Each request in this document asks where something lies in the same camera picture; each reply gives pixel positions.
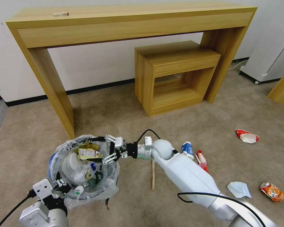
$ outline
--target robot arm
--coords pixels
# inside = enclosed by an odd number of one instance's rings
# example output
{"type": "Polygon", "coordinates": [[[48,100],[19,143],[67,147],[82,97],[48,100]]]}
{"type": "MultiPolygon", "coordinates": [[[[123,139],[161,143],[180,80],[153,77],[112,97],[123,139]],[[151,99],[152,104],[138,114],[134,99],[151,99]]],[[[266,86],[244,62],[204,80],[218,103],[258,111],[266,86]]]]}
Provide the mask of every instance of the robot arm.
{"type": "MultiPolygon", "coordinates": [[[[120,157],[128,156],[153,159],[182,192],[201,192],[223,196],[211,175],[186,155],[178,152],[173,154],[174,149],[167,140],[159,139],[152,143],[151,137],[145,137],[144,144],[138,144],[137,142],[125,143],[123,138],[110,135],[107,135],[105,139],[107,143],[110,143],[110,155],[103,159],[104,165],[117,161],[120,157]]],[[[67,211],[63,207],[64,203],[61,203],[66,189],[62,188],[62,193],[57,195],[57,188],[61,188],[60,184],[61,182],[58,182],[59,187],[54,187],[45,179],[33,186],[37,196],[43,202],[39,201],[23,210],[20,221],[24,226],[36,226],[35,223],[38,223],[37,226],[40,227],[68,227],[67,211]],[[48,190],[40,194],[39,187],[44,189],[45,186],[48,190]],[[59,205],[49,207],[52,203],[59,205]]],[[[187,197],[190,201],[208,208],[216,217],[231,221],[231,227],[263,226],[258,218],[242,204],[253,210],[266,227],[276,227],[274,222],[245,200],[238,200],[242,203],[239,204],[210,195],[187,195],[187,197]]]]}
{"type": "MultiPolygon", "coordinates": [[[[222,195],[214,179],[184,154],[172,156],[172,146],[166,140],[156,140],[151,147],[151,157],[182,192],[202,192],[222,195]]],[[[241,204],[224,198],[208,195],[187,195],[190,201],[208,208],[216,217],[231,221],[231,227],[262,227],[258,218],[241,204]]],[[[247,201],[241,203],[252,209],[266,227],[276,224],[247,201]]]]}

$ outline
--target blue and white carton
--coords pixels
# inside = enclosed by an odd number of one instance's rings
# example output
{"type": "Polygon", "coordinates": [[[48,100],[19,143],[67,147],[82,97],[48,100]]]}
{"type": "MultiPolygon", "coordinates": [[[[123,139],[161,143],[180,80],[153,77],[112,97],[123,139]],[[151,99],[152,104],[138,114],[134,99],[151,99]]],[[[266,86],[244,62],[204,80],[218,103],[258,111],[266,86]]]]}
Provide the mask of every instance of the blue and white carton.
{"type": "Polygon", "coordinates": [[[194,159],[193,151],[192,151],[192,144],[186,141],[181,148],[181,153],[185,154],[187,157],[194,159]]]}

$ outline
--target snack wrapper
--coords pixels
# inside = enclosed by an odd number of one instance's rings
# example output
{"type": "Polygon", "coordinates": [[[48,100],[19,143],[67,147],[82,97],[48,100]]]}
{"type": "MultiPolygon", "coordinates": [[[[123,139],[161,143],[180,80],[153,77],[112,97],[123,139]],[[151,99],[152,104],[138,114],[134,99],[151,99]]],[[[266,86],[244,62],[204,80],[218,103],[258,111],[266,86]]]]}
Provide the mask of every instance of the snack wrapper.
{"type": "Polygon", "coordinates": [[[237,136],[245,143],[255,143],[259,140],[259,136],[242,129],[236,129],[237,136]]]}
{"type": "Polygon", "coordinates": [[[283,192],[269,182],[264,182],[260,185],[260,190],[265,193],[272,201],[281,202],[284,199],[283,192]]]}

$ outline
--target electrical cord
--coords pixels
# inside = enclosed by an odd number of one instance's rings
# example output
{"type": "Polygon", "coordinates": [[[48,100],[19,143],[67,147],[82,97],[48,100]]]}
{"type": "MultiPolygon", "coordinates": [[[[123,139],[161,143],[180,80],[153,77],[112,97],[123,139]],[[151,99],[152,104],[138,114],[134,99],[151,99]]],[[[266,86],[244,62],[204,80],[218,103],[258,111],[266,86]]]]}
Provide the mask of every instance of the electrical cord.
{"type": "Polygon", "coordinates": [[[3,222],[5,222],[5,220],[18,208],[20,207],[26,200],[28,200],[29,198],[33,198],[36,196],[36,193],[33,189],[31,189],[28,192],[28,195],[20,202],[18,203],[0,222],[0,226],[3,224],[3,222]]]}
{"type": "Polygon", "coordinates": [[[131,147],[127,148],[127,149],[124,150],[124,151],[128,151],[128,150],[130,150],[131,148],[133,148],[133,147],[135,146],[135,144],[137,144],[137,143],[142,139],[142,137],[144,136],[144,134],[145,134],[146,132],[148,132],[148,131],[151,131],[153,134],[156,135],[156,137],[158,137],[158,139],[160,139],[160,137],[155,133],[155,131],[153,131],[153,130],[151,130],[151,129],[146,129],[146,130],[142,133],[142,135],[139,137],[139,139],[138,139],[136,142],[134,142],[131,147]]]}
{"type": "Polygon", "coordinates": [[[233,202],[236,202],[242,206],[244,206],[245,208],[247,208],[250,212],[253,213],[254,216],[256,216],[256,218],[259,220],[259,222],[261,223],[261,225],[263,227],[266,227],[266,225],[264,224],[264,222],[262,221],[262,219],[256,214],[256,212],[254,212],[250,207],[246,206],[244,203],[236,200],[236,199],[233,199],[233,198],[229,198],[229,197],[226,197],[226,196],[222,196],[222,195],[217,195],[217,194],[212,194],[212,193],[205,193],[205,192],[180,192],[177,194],[178,198],[181,199],[183,202],[185,203],[192,203],[193,201],[188,201],[188,200],[184,200],[183,198],[181,198],[180,195],[210,195],[210,196],[215,196],[215,197],[219,197],[219,198],[222,198],[222,199],[227,199],[227,200],[230,200],[230,201],[233,201],[233,202]]]}
{"type": "Polygon", "coordinates": [[[160,137],[159,137],[153,130],[151,130],[151,129],[146,129],[146,130],[142,133],[142,135],[139,137],[139,139],[136,141],[136,143],[138,143],[138,142],[140,141],[140,139],[142,139],[142,137],[144,136],[144,134],[147,133],[148,131],[151,131],[153,134],[156,135],[156,137],[158,137],[158,139],[160,139],[160,137]]]}
{"type": "Polygon", "coordinates": [[[236,68],[239,64],[241,64],[242,62],[245,62],[245,61],[248,61],[248,60],[241,61],[240,63],[236,64],[236,65],[235,65],[234,67],[232,67],[232,68],[229,68],[228,70],[233,69],[233,68],[236,68]]]}

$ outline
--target orange snack bag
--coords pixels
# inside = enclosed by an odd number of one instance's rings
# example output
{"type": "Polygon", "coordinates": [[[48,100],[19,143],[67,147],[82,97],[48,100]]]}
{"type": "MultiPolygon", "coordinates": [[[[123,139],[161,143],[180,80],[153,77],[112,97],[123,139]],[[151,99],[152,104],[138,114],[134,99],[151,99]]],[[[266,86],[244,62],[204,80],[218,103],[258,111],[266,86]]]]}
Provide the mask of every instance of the orange snack bag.
{"type": "Polygon", "coordinates": [[[264,182],[260,185],[260,190],[265,193],[272,201],[281,202],[284,199],[283,192],[275,185],[264,182]]]}

